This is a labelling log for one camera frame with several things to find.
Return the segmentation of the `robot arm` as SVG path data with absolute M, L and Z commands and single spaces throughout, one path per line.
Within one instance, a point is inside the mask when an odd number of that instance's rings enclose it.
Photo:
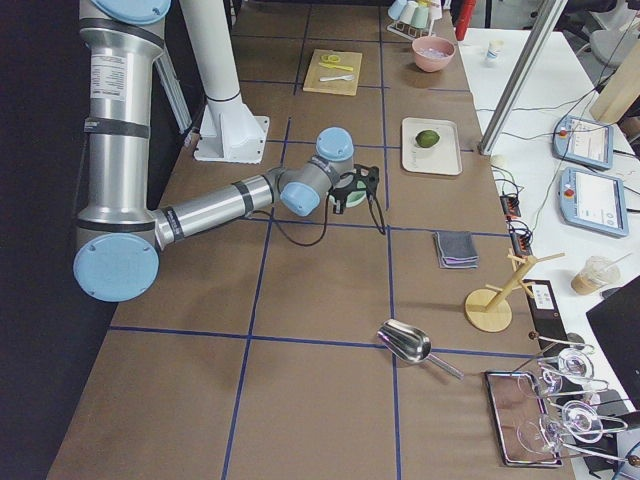
M 205 93 L 201 161 L 261 160 L 269 121 L 244 103 L 225 9 L 181 5 Z M 282 202 L 307 216 L 321 202 L 344 203 L 356 185 L 354 146 L 342 128 L 323 130 L 310 160 L 274 168 L 184 203 L 150 210 L 147 177 L 152 71 L 170 69 L 167 1 L 83 1 L 80 34 L 91 51 L 89 196 L 77 218 L 73 272 L 88 295 L 122 302 L 144 293 L 167 245 Z

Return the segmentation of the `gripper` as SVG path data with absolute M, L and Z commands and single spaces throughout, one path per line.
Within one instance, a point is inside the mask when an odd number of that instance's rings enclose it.
M 330 201 L 333 207 L 333 213 L 343 215 L 346 209 L 347 195 L 355 189 L 356 181 L 353 177 L 354 172 L 348 172 L 338 184 L 329 192 Z

